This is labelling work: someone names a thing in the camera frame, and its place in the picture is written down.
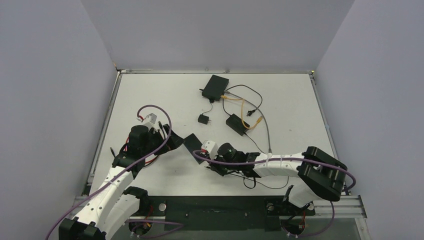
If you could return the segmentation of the small black labelled switch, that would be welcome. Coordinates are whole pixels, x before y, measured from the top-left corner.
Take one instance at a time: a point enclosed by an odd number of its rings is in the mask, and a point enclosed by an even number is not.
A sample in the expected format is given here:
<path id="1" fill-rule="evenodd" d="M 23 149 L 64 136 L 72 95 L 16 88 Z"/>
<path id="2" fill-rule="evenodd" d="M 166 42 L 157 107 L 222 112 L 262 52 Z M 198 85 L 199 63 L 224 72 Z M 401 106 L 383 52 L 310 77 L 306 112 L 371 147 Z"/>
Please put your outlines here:
<path id="1" fill-rule="evenodd" d="M 183 144 L 184 144 L 185 148 L 188 150 L 188 152 L 190 153 L 191 157 L 193 157 L 193 159 L 199 165 L 201 165 L 204 161 L 193 156 L 193 152 L 200 150 L 201 147 L 202 147 L 202 142 L 200 142 L 198 137 L 194 133 L 191 133 L 190 135 L 188 135 L 187 137 L 184 138 Z"/>

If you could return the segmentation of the large black network switch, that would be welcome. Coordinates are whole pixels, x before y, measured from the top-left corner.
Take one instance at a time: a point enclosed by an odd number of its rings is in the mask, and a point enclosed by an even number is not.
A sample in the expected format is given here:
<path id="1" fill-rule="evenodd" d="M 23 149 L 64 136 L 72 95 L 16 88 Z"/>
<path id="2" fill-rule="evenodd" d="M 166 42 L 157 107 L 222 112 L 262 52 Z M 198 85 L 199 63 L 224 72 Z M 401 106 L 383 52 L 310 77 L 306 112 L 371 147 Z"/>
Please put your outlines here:
<path id="1" fill-rule="evenodd" d="M 212 75 L 206 86 L 201 91 L 201 95 L 212 102 L 219 101 L 228 84 L 228 78 Z"/>

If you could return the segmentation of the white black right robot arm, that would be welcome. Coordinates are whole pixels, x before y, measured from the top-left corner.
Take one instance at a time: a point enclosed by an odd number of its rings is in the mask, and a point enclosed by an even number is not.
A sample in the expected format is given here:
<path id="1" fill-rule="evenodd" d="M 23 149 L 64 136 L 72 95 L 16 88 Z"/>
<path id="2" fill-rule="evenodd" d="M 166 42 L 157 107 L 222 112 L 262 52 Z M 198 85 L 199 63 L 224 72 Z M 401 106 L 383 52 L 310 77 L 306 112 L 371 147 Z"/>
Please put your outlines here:
<path id="1" fill-rule="evenodd" d="M 298 178 L 299 183 L 289 186 L 282 199 L 282 207 L 289 214 L 315 200 L 338 202 L 348 174 L 345 164 L 315 146 L 296 154 L 275 155 L 243 152 L 230 143 L 217 146 L 214 141 L 205 141 L 193 156 L 208 162 L 209 168 L 221 176 L 239 173 L 251 179 Z"/>

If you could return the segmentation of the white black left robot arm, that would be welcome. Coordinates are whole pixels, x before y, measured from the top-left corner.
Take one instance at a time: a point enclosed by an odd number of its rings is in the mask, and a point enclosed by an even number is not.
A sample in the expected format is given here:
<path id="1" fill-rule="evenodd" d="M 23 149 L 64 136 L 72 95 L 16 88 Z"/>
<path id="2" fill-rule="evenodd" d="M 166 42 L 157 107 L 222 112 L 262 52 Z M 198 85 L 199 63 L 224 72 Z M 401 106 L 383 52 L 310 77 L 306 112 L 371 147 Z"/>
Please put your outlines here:
<path id="1" fill-rule="evenodd" d="M 110 240 L 131 215 L 145 214 L 150 205 L 148 192 L 131 183 L 145 167 L 146 158 L 173 151 L 183 143 L 168 124 L 133 126 L 99 189 L 83 201 L 73 218 L 63 219 L 58 238 Z"/>

